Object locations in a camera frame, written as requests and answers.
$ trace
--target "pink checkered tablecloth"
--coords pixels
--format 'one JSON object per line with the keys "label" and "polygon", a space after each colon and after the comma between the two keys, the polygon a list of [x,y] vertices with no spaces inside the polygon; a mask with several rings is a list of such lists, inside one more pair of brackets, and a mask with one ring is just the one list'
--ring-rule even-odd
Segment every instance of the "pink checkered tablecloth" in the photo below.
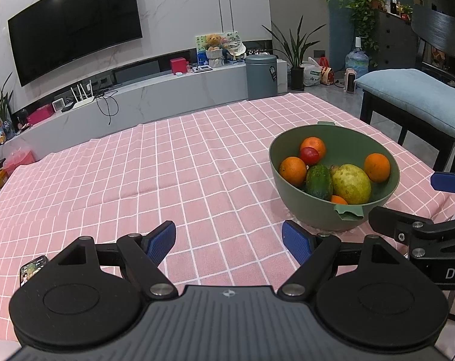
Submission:
{"label": "pink checkered tablecloth", "polygon": [[[281,224],[292,215],[275,189],[268,148],[284,130],[317,121],[361,131],[393,153],[401,183],[388,207],[435,221],[455,212],[455,195],[431,188],[428,166],[310,94],[139,125],[21,166],[3,187],[0,339],[15,339],[8,302],[20,266],[42,254],[52,258],[80,235],[113,242],[172,220],[177,240],[160,268],[180,291],[190,283],[277,288],[297,265],[281,241]],[[339,236],[360,242],[368,233],[366,223]]]}

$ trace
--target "potted plant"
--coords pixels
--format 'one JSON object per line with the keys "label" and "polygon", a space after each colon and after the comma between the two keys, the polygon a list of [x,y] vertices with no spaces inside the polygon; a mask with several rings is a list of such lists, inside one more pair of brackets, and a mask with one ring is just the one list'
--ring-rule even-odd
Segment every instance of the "potted plant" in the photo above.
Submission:
{"label": "potted plant", "polygon": [[401,18],[406,21],[411,21],[413,8],[407,4],[401,4]]}
{"label": "potted plant", "polygon": [[10,140],[15,136],[15,131],[13,129],[12,123],[8,118],[10,115],[8,111],[8,105],[10,104],[14,91],[11,91],[10,93],[7,91],[4,93],[5,84],[7,84],[7,81],[11,75],[12,72],[8,75],[7,79],[4,82],[4,85],[0,87],[0,119],[2,120],[2,128],[4,130],[5,136],[7,137],[7,140]]}
{"label": "potted plant", "polygon": [[363,49],[366,54],[378,50],[378,45],[373,39],[376,29],[375,10],[383,5],[383,0],[339,0],[340,8],[352,10],[351,22],[357,36],[363,39]]}
{"label": "potted plant", "polygon": [[306,50],[315,45],[316,43],[320,41],[314,41],[314,42],[308,42],[308,38],[318,31],[320,28],[323,28],[325,24],[319,26],[315,30],[311,31],[309,34],[305,33],[302,37],[300,37],[300,31],[301,31],[301,25],[303,24],[303,16],[301,16],[301,20],[299,21],[299,26],[298,26],[298,32],[297,32],[297,37],[296,40],[294,40],[294,37],[292,36],[292,32],[289,29],[289,37],[291,38],[291,45],[286,40],[286,37],[281,33],[281,30],[273,23],[272,26],[274,29],[281,35],[283,40],[281,41],[279,37],[271,31],[269,28],[263,26],[269,33],[278,40],[279,43],[281,43],[282,47],[284,50],[280,49],[273,49],[276,51],[280,51],[283,53],[289,63],[291,64],[291,88],[294,90],[304,90],[304,68],[301,66],[303,63],[303,57],[304,53]]}

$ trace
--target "orange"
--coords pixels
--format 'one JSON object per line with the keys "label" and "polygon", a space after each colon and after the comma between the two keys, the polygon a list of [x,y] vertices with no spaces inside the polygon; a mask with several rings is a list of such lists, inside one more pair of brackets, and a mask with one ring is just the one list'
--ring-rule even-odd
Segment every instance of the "orange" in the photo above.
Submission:
{"label": "orange", "polygon": [[324,144],[323,140],[318,137],[308,137],[306,138],[301,146],[299,147],[299,151],[301,149],[311,147],[318,151],[319,153],[319,160],[321,160],[326,155],[326,145]]}
{"label": "orange", "polygon": [[339,203],[340,205],[347,205],[348,203],[344,198],[341,198],[339,195],[333,195],[331,197],[331,202],[332,203]]}
{"label": "orange", "polygon": [[371,153],[364,161],[364,172],[375,183],[382,183],[389,178],[391,165],[385,155]]}
{"label": "orange", "polygon": [[280,175],[293,186],[300,187],[306,180],[306,164],[299,157],[288,157],[284,159],[279,167]]}

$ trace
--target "green bowl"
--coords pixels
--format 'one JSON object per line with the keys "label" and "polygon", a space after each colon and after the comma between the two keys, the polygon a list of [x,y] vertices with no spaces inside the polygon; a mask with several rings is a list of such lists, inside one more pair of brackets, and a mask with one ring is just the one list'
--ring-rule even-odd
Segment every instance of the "green bowl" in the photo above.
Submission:
{"label": "green bowl", "polygon": [[[284,159],[299,156],[299,147],[308,137],[324,141],[327,152],[320,163],[328,168],[343,164],[364,168],[368,155],[381,153],[389,159],[391,174],[386,182],[371,183],[370,202],[364,205],[338,205],[313,197],[286,182],[278,171]],[[400,182],[400,169],[385,147],[363,133],[335,126],[332,122],[318,122],[317,125],[285,131],[272,142],[269,158],[277,191],[286,207],[303,223],[321,230],[348,230],[363,224],[371,209],[384,205]]]}

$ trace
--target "red tomato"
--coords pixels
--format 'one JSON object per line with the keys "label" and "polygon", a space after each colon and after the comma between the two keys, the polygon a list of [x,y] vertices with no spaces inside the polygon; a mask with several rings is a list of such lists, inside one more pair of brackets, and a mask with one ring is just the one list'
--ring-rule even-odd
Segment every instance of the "red tomato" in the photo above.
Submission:
{"label": "red tomato", "polygon": [[315,165],[320,160],[319,152],[311,147],[305,147],[301,149],[301,154],[299,157],[306,165]]}

